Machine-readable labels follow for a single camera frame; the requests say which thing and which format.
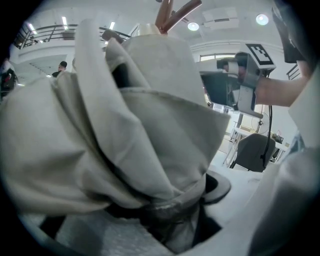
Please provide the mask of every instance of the air vent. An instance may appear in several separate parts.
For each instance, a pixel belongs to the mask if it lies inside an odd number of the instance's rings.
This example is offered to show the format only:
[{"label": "air vent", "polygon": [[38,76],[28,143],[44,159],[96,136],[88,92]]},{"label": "air vent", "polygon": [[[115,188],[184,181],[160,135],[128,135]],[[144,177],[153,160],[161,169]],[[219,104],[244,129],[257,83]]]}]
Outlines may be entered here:
[{"label": "air vent", "polygon": [[228,21],[230,21],[229,18],[219,18],[214,20],[214,22],[228,22]]},{"label": "air vent", "polygon": [[234,7],[214,8],[202,12],[206,28],[212,30],[235,29],[239,27],[237,10]]}]

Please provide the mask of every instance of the window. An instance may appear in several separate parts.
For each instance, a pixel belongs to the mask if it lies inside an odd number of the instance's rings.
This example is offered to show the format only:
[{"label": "window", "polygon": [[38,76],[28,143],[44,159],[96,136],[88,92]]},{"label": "window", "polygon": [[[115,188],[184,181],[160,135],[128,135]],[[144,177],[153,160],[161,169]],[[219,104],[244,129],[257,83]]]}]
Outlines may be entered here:
[{"label": "window", "polygon": [[200,55],[200,61],[208,61],[213,59],[222,59],[222,58],[234,58],[234,53],[219,53],[219,54],[211,54],[211,55]]}]

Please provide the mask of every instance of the ceiling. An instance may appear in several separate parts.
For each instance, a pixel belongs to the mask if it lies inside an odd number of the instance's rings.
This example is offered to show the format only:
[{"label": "ceiling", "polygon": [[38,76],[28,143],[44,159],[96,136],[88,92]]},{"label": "ceiling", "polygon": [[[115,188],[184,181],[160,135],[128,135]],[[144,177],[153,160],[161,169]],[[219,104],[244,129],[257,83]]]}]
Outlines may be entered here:
[{"label": "ceiling", "polygon": [[[173,10],[177,11],[188,1],[174,0]],[[37,29],[62,24],[62,16],[69,24],[92,18],[106,28],[115,22],[114,30],[129,34],[136,24],[154,23],[159,7],[156,0],[47,0],[28,22]],[[213,12],[216,16],[225,8],[234,8],[238,27],[211,29],[203,25],[207,22],[204,12],[216,9]],[[187,16],[189,21],[197,22],[200,29],[190,31],[187,24],[180,21],[169,34],[185,39],[190,45],[214,40],[253,40],[281,46],[271,8],[271,0],[202,0],[202,5]],[[265,26],[256,23],[256,16],[261,13],[270,19]]]}]

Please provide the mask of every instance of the gray fabric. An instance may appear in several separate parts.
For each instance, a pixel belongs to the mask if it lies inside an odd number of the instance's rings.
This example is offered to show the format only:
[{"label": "gray fabric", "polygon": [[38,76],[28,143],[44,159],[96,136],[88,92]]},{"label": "gray fabric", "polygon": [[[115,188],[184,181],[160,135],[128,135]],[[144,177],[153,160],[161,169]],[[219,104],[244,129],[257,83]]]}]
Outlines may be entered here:
[{"label": "gray fabric", "polygon": [[[206,106],[186,42],[146,35],[123,47],[111,39],[105,60],[96,28],[91,20],[77,28],[77,74],[37,80],[1,106],[8,190],[23,212],[47,215],[145,206],[156,230],[163,221],[173,227],[166,245],[185,251],[230,117]],[[109,70],[120,64],[129,71],[122,89]]]},{"label": "gray fabric", "polygon": [[320,148],[293,153],[274,183],[272,202],[251,242],[252,255],[269,255],[287,242],[320,187]]}]

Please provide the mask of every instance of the black cloth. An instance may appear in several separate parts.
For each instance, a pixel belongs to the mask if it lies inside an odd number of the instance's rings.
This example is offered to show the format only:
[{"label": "black cloth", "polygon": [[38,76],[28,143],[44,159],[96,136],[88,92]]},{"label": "black cloth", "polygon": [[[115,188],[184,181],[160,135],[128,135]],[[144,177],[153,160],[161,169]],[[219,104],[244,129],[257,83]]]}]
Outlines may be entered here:
[{"label": "black cloth", "polygon": [[285,0],[274,0],[272,17],[280,34],[284,61],[286,63],[306,61],[313,70],[318,63],[318,58],[310,47],[305,30],[292,7]]},{"label": "black cloth", "polygon": [[60,70],[60,71],[57,71],[57,72],[54,72],[54,73],[52,73],[52,76],[53,76],[54,78],[56,78],[56,77],[59,75],[60,72],[61,72],[61,70]]}]

